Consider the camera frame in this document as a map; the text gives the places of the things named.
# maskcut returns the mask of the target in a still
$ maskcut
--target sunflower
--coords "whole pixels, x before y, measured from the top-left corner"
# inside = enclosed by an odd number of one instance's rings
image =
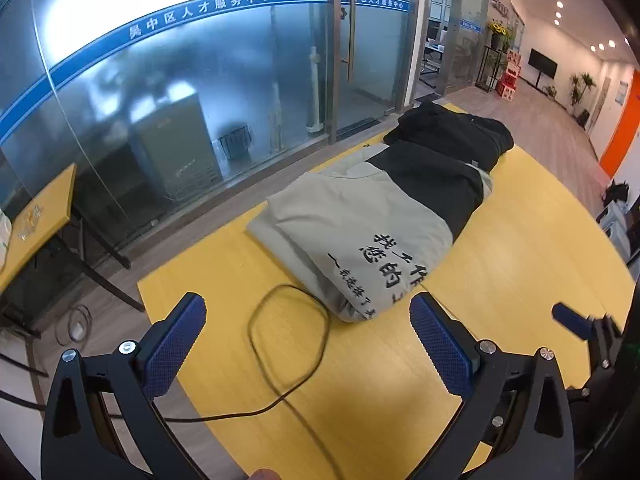
[[[507,35],[507,29],[504,27],[503,24],[493,21],[489,24],[489,29],[494,32],[495,34],[500,34],[501,36],[506,36]]]

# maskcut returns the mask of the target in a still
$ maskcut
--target finger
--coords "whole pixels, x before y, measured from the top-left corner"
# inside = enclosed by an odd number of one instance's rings
[[[249,480],[282,480],[280,476],[271,469],[258,469],[249,476]]]

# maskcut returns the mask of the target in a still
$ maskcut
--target wooden table surface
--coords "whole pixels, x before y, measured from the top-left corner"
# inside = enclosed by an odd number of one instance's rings
[[[12,279],[17,276],[33,255],[71,220],[71,202],[75,180],[76,165],[71,164],[49,182],[12,222],[6,261],[0,271],[0,293],[4,292]],[[20,232],[26,225],[29,212],[36,205],[40,208],[40,218],[36,229],[22,240]]]
[[[492,177],[494,192],[422,287],[478,339],[490,338],[509,352],[552,348],[565,385],[581,386],[589,373],[587,346],[552,320],[552,305],[564,301],[584,315],[610,312],[622,326],[634,283],[584,207],[523,150],[501,157]],[[178,374],[201,415],[256,410],[274,399],[246,326],[268,290],[294,279],[245,232],[263,206],[138,283],[151,321],[164,319],[187,291],[206,300],[206,326]],[[372,321],[334,317],[324,362],[289,397],[349,480],[404,480],[459,405],[412,330],[409,302]],[[257,333],[258,350],[284,390],[311,366],[322,317],[302,293],[284,290],[266,306]],[[334,478],[282,404],[209,427],[249,473],[268,467],[284,480]],[[474,463],[485,456],[479,449]]]

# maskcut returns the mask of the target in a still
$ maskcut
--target metal screw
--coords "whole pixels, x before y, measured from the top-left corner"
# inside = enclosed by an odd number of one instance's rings
[[[540,349],[540,355],[542,355],[542,357],[545,358],[547,361],[551,361],[551,359],[553,359],[556,356],[554,354],[554,351],[551,348],[547,348],[546,346],[543,346]]]
[[[76,358],[76,351],[73,349],[65,350],[64,352],[62,352],[62,360],[65,363],[68,363],[69,361],[73,361],[75,358]]]
[[[131,352],[133,352],[136,349],[136,342],[135,341],[125,341],[124,343],[122,343],[119,347],[118,347],[118,351],[121,354],[130,354]]]
[[[489,341],[488,339],[485,339],[484,341],[480,342],[480,349],[485,354],[492,354],[495,352],[495,343],[493,341]]]

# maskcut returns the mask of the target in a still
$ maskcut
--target blue gripper pad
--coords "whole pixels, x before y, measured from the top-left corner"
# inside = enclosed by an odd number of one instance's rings
[[[146,332],[136,361],[142,372],[142,391],[149,400],[167,393],[206,318],[204,299],[188,292],[165,320]]]
[[[587,341],[591,337],[593,322],[578,314],[564,303],[556,303],[551,309],[553,318],[580,339]]]
[[[473,350],[476,340],[462,323],[452,320],[428,292],[411,300],[409,319],[449,393],[468,399],[473,393],[473,374],[479,367],[479,356]],[[462,345],[451,330],[457,333],[458,338],[465,339],[461,341]]]

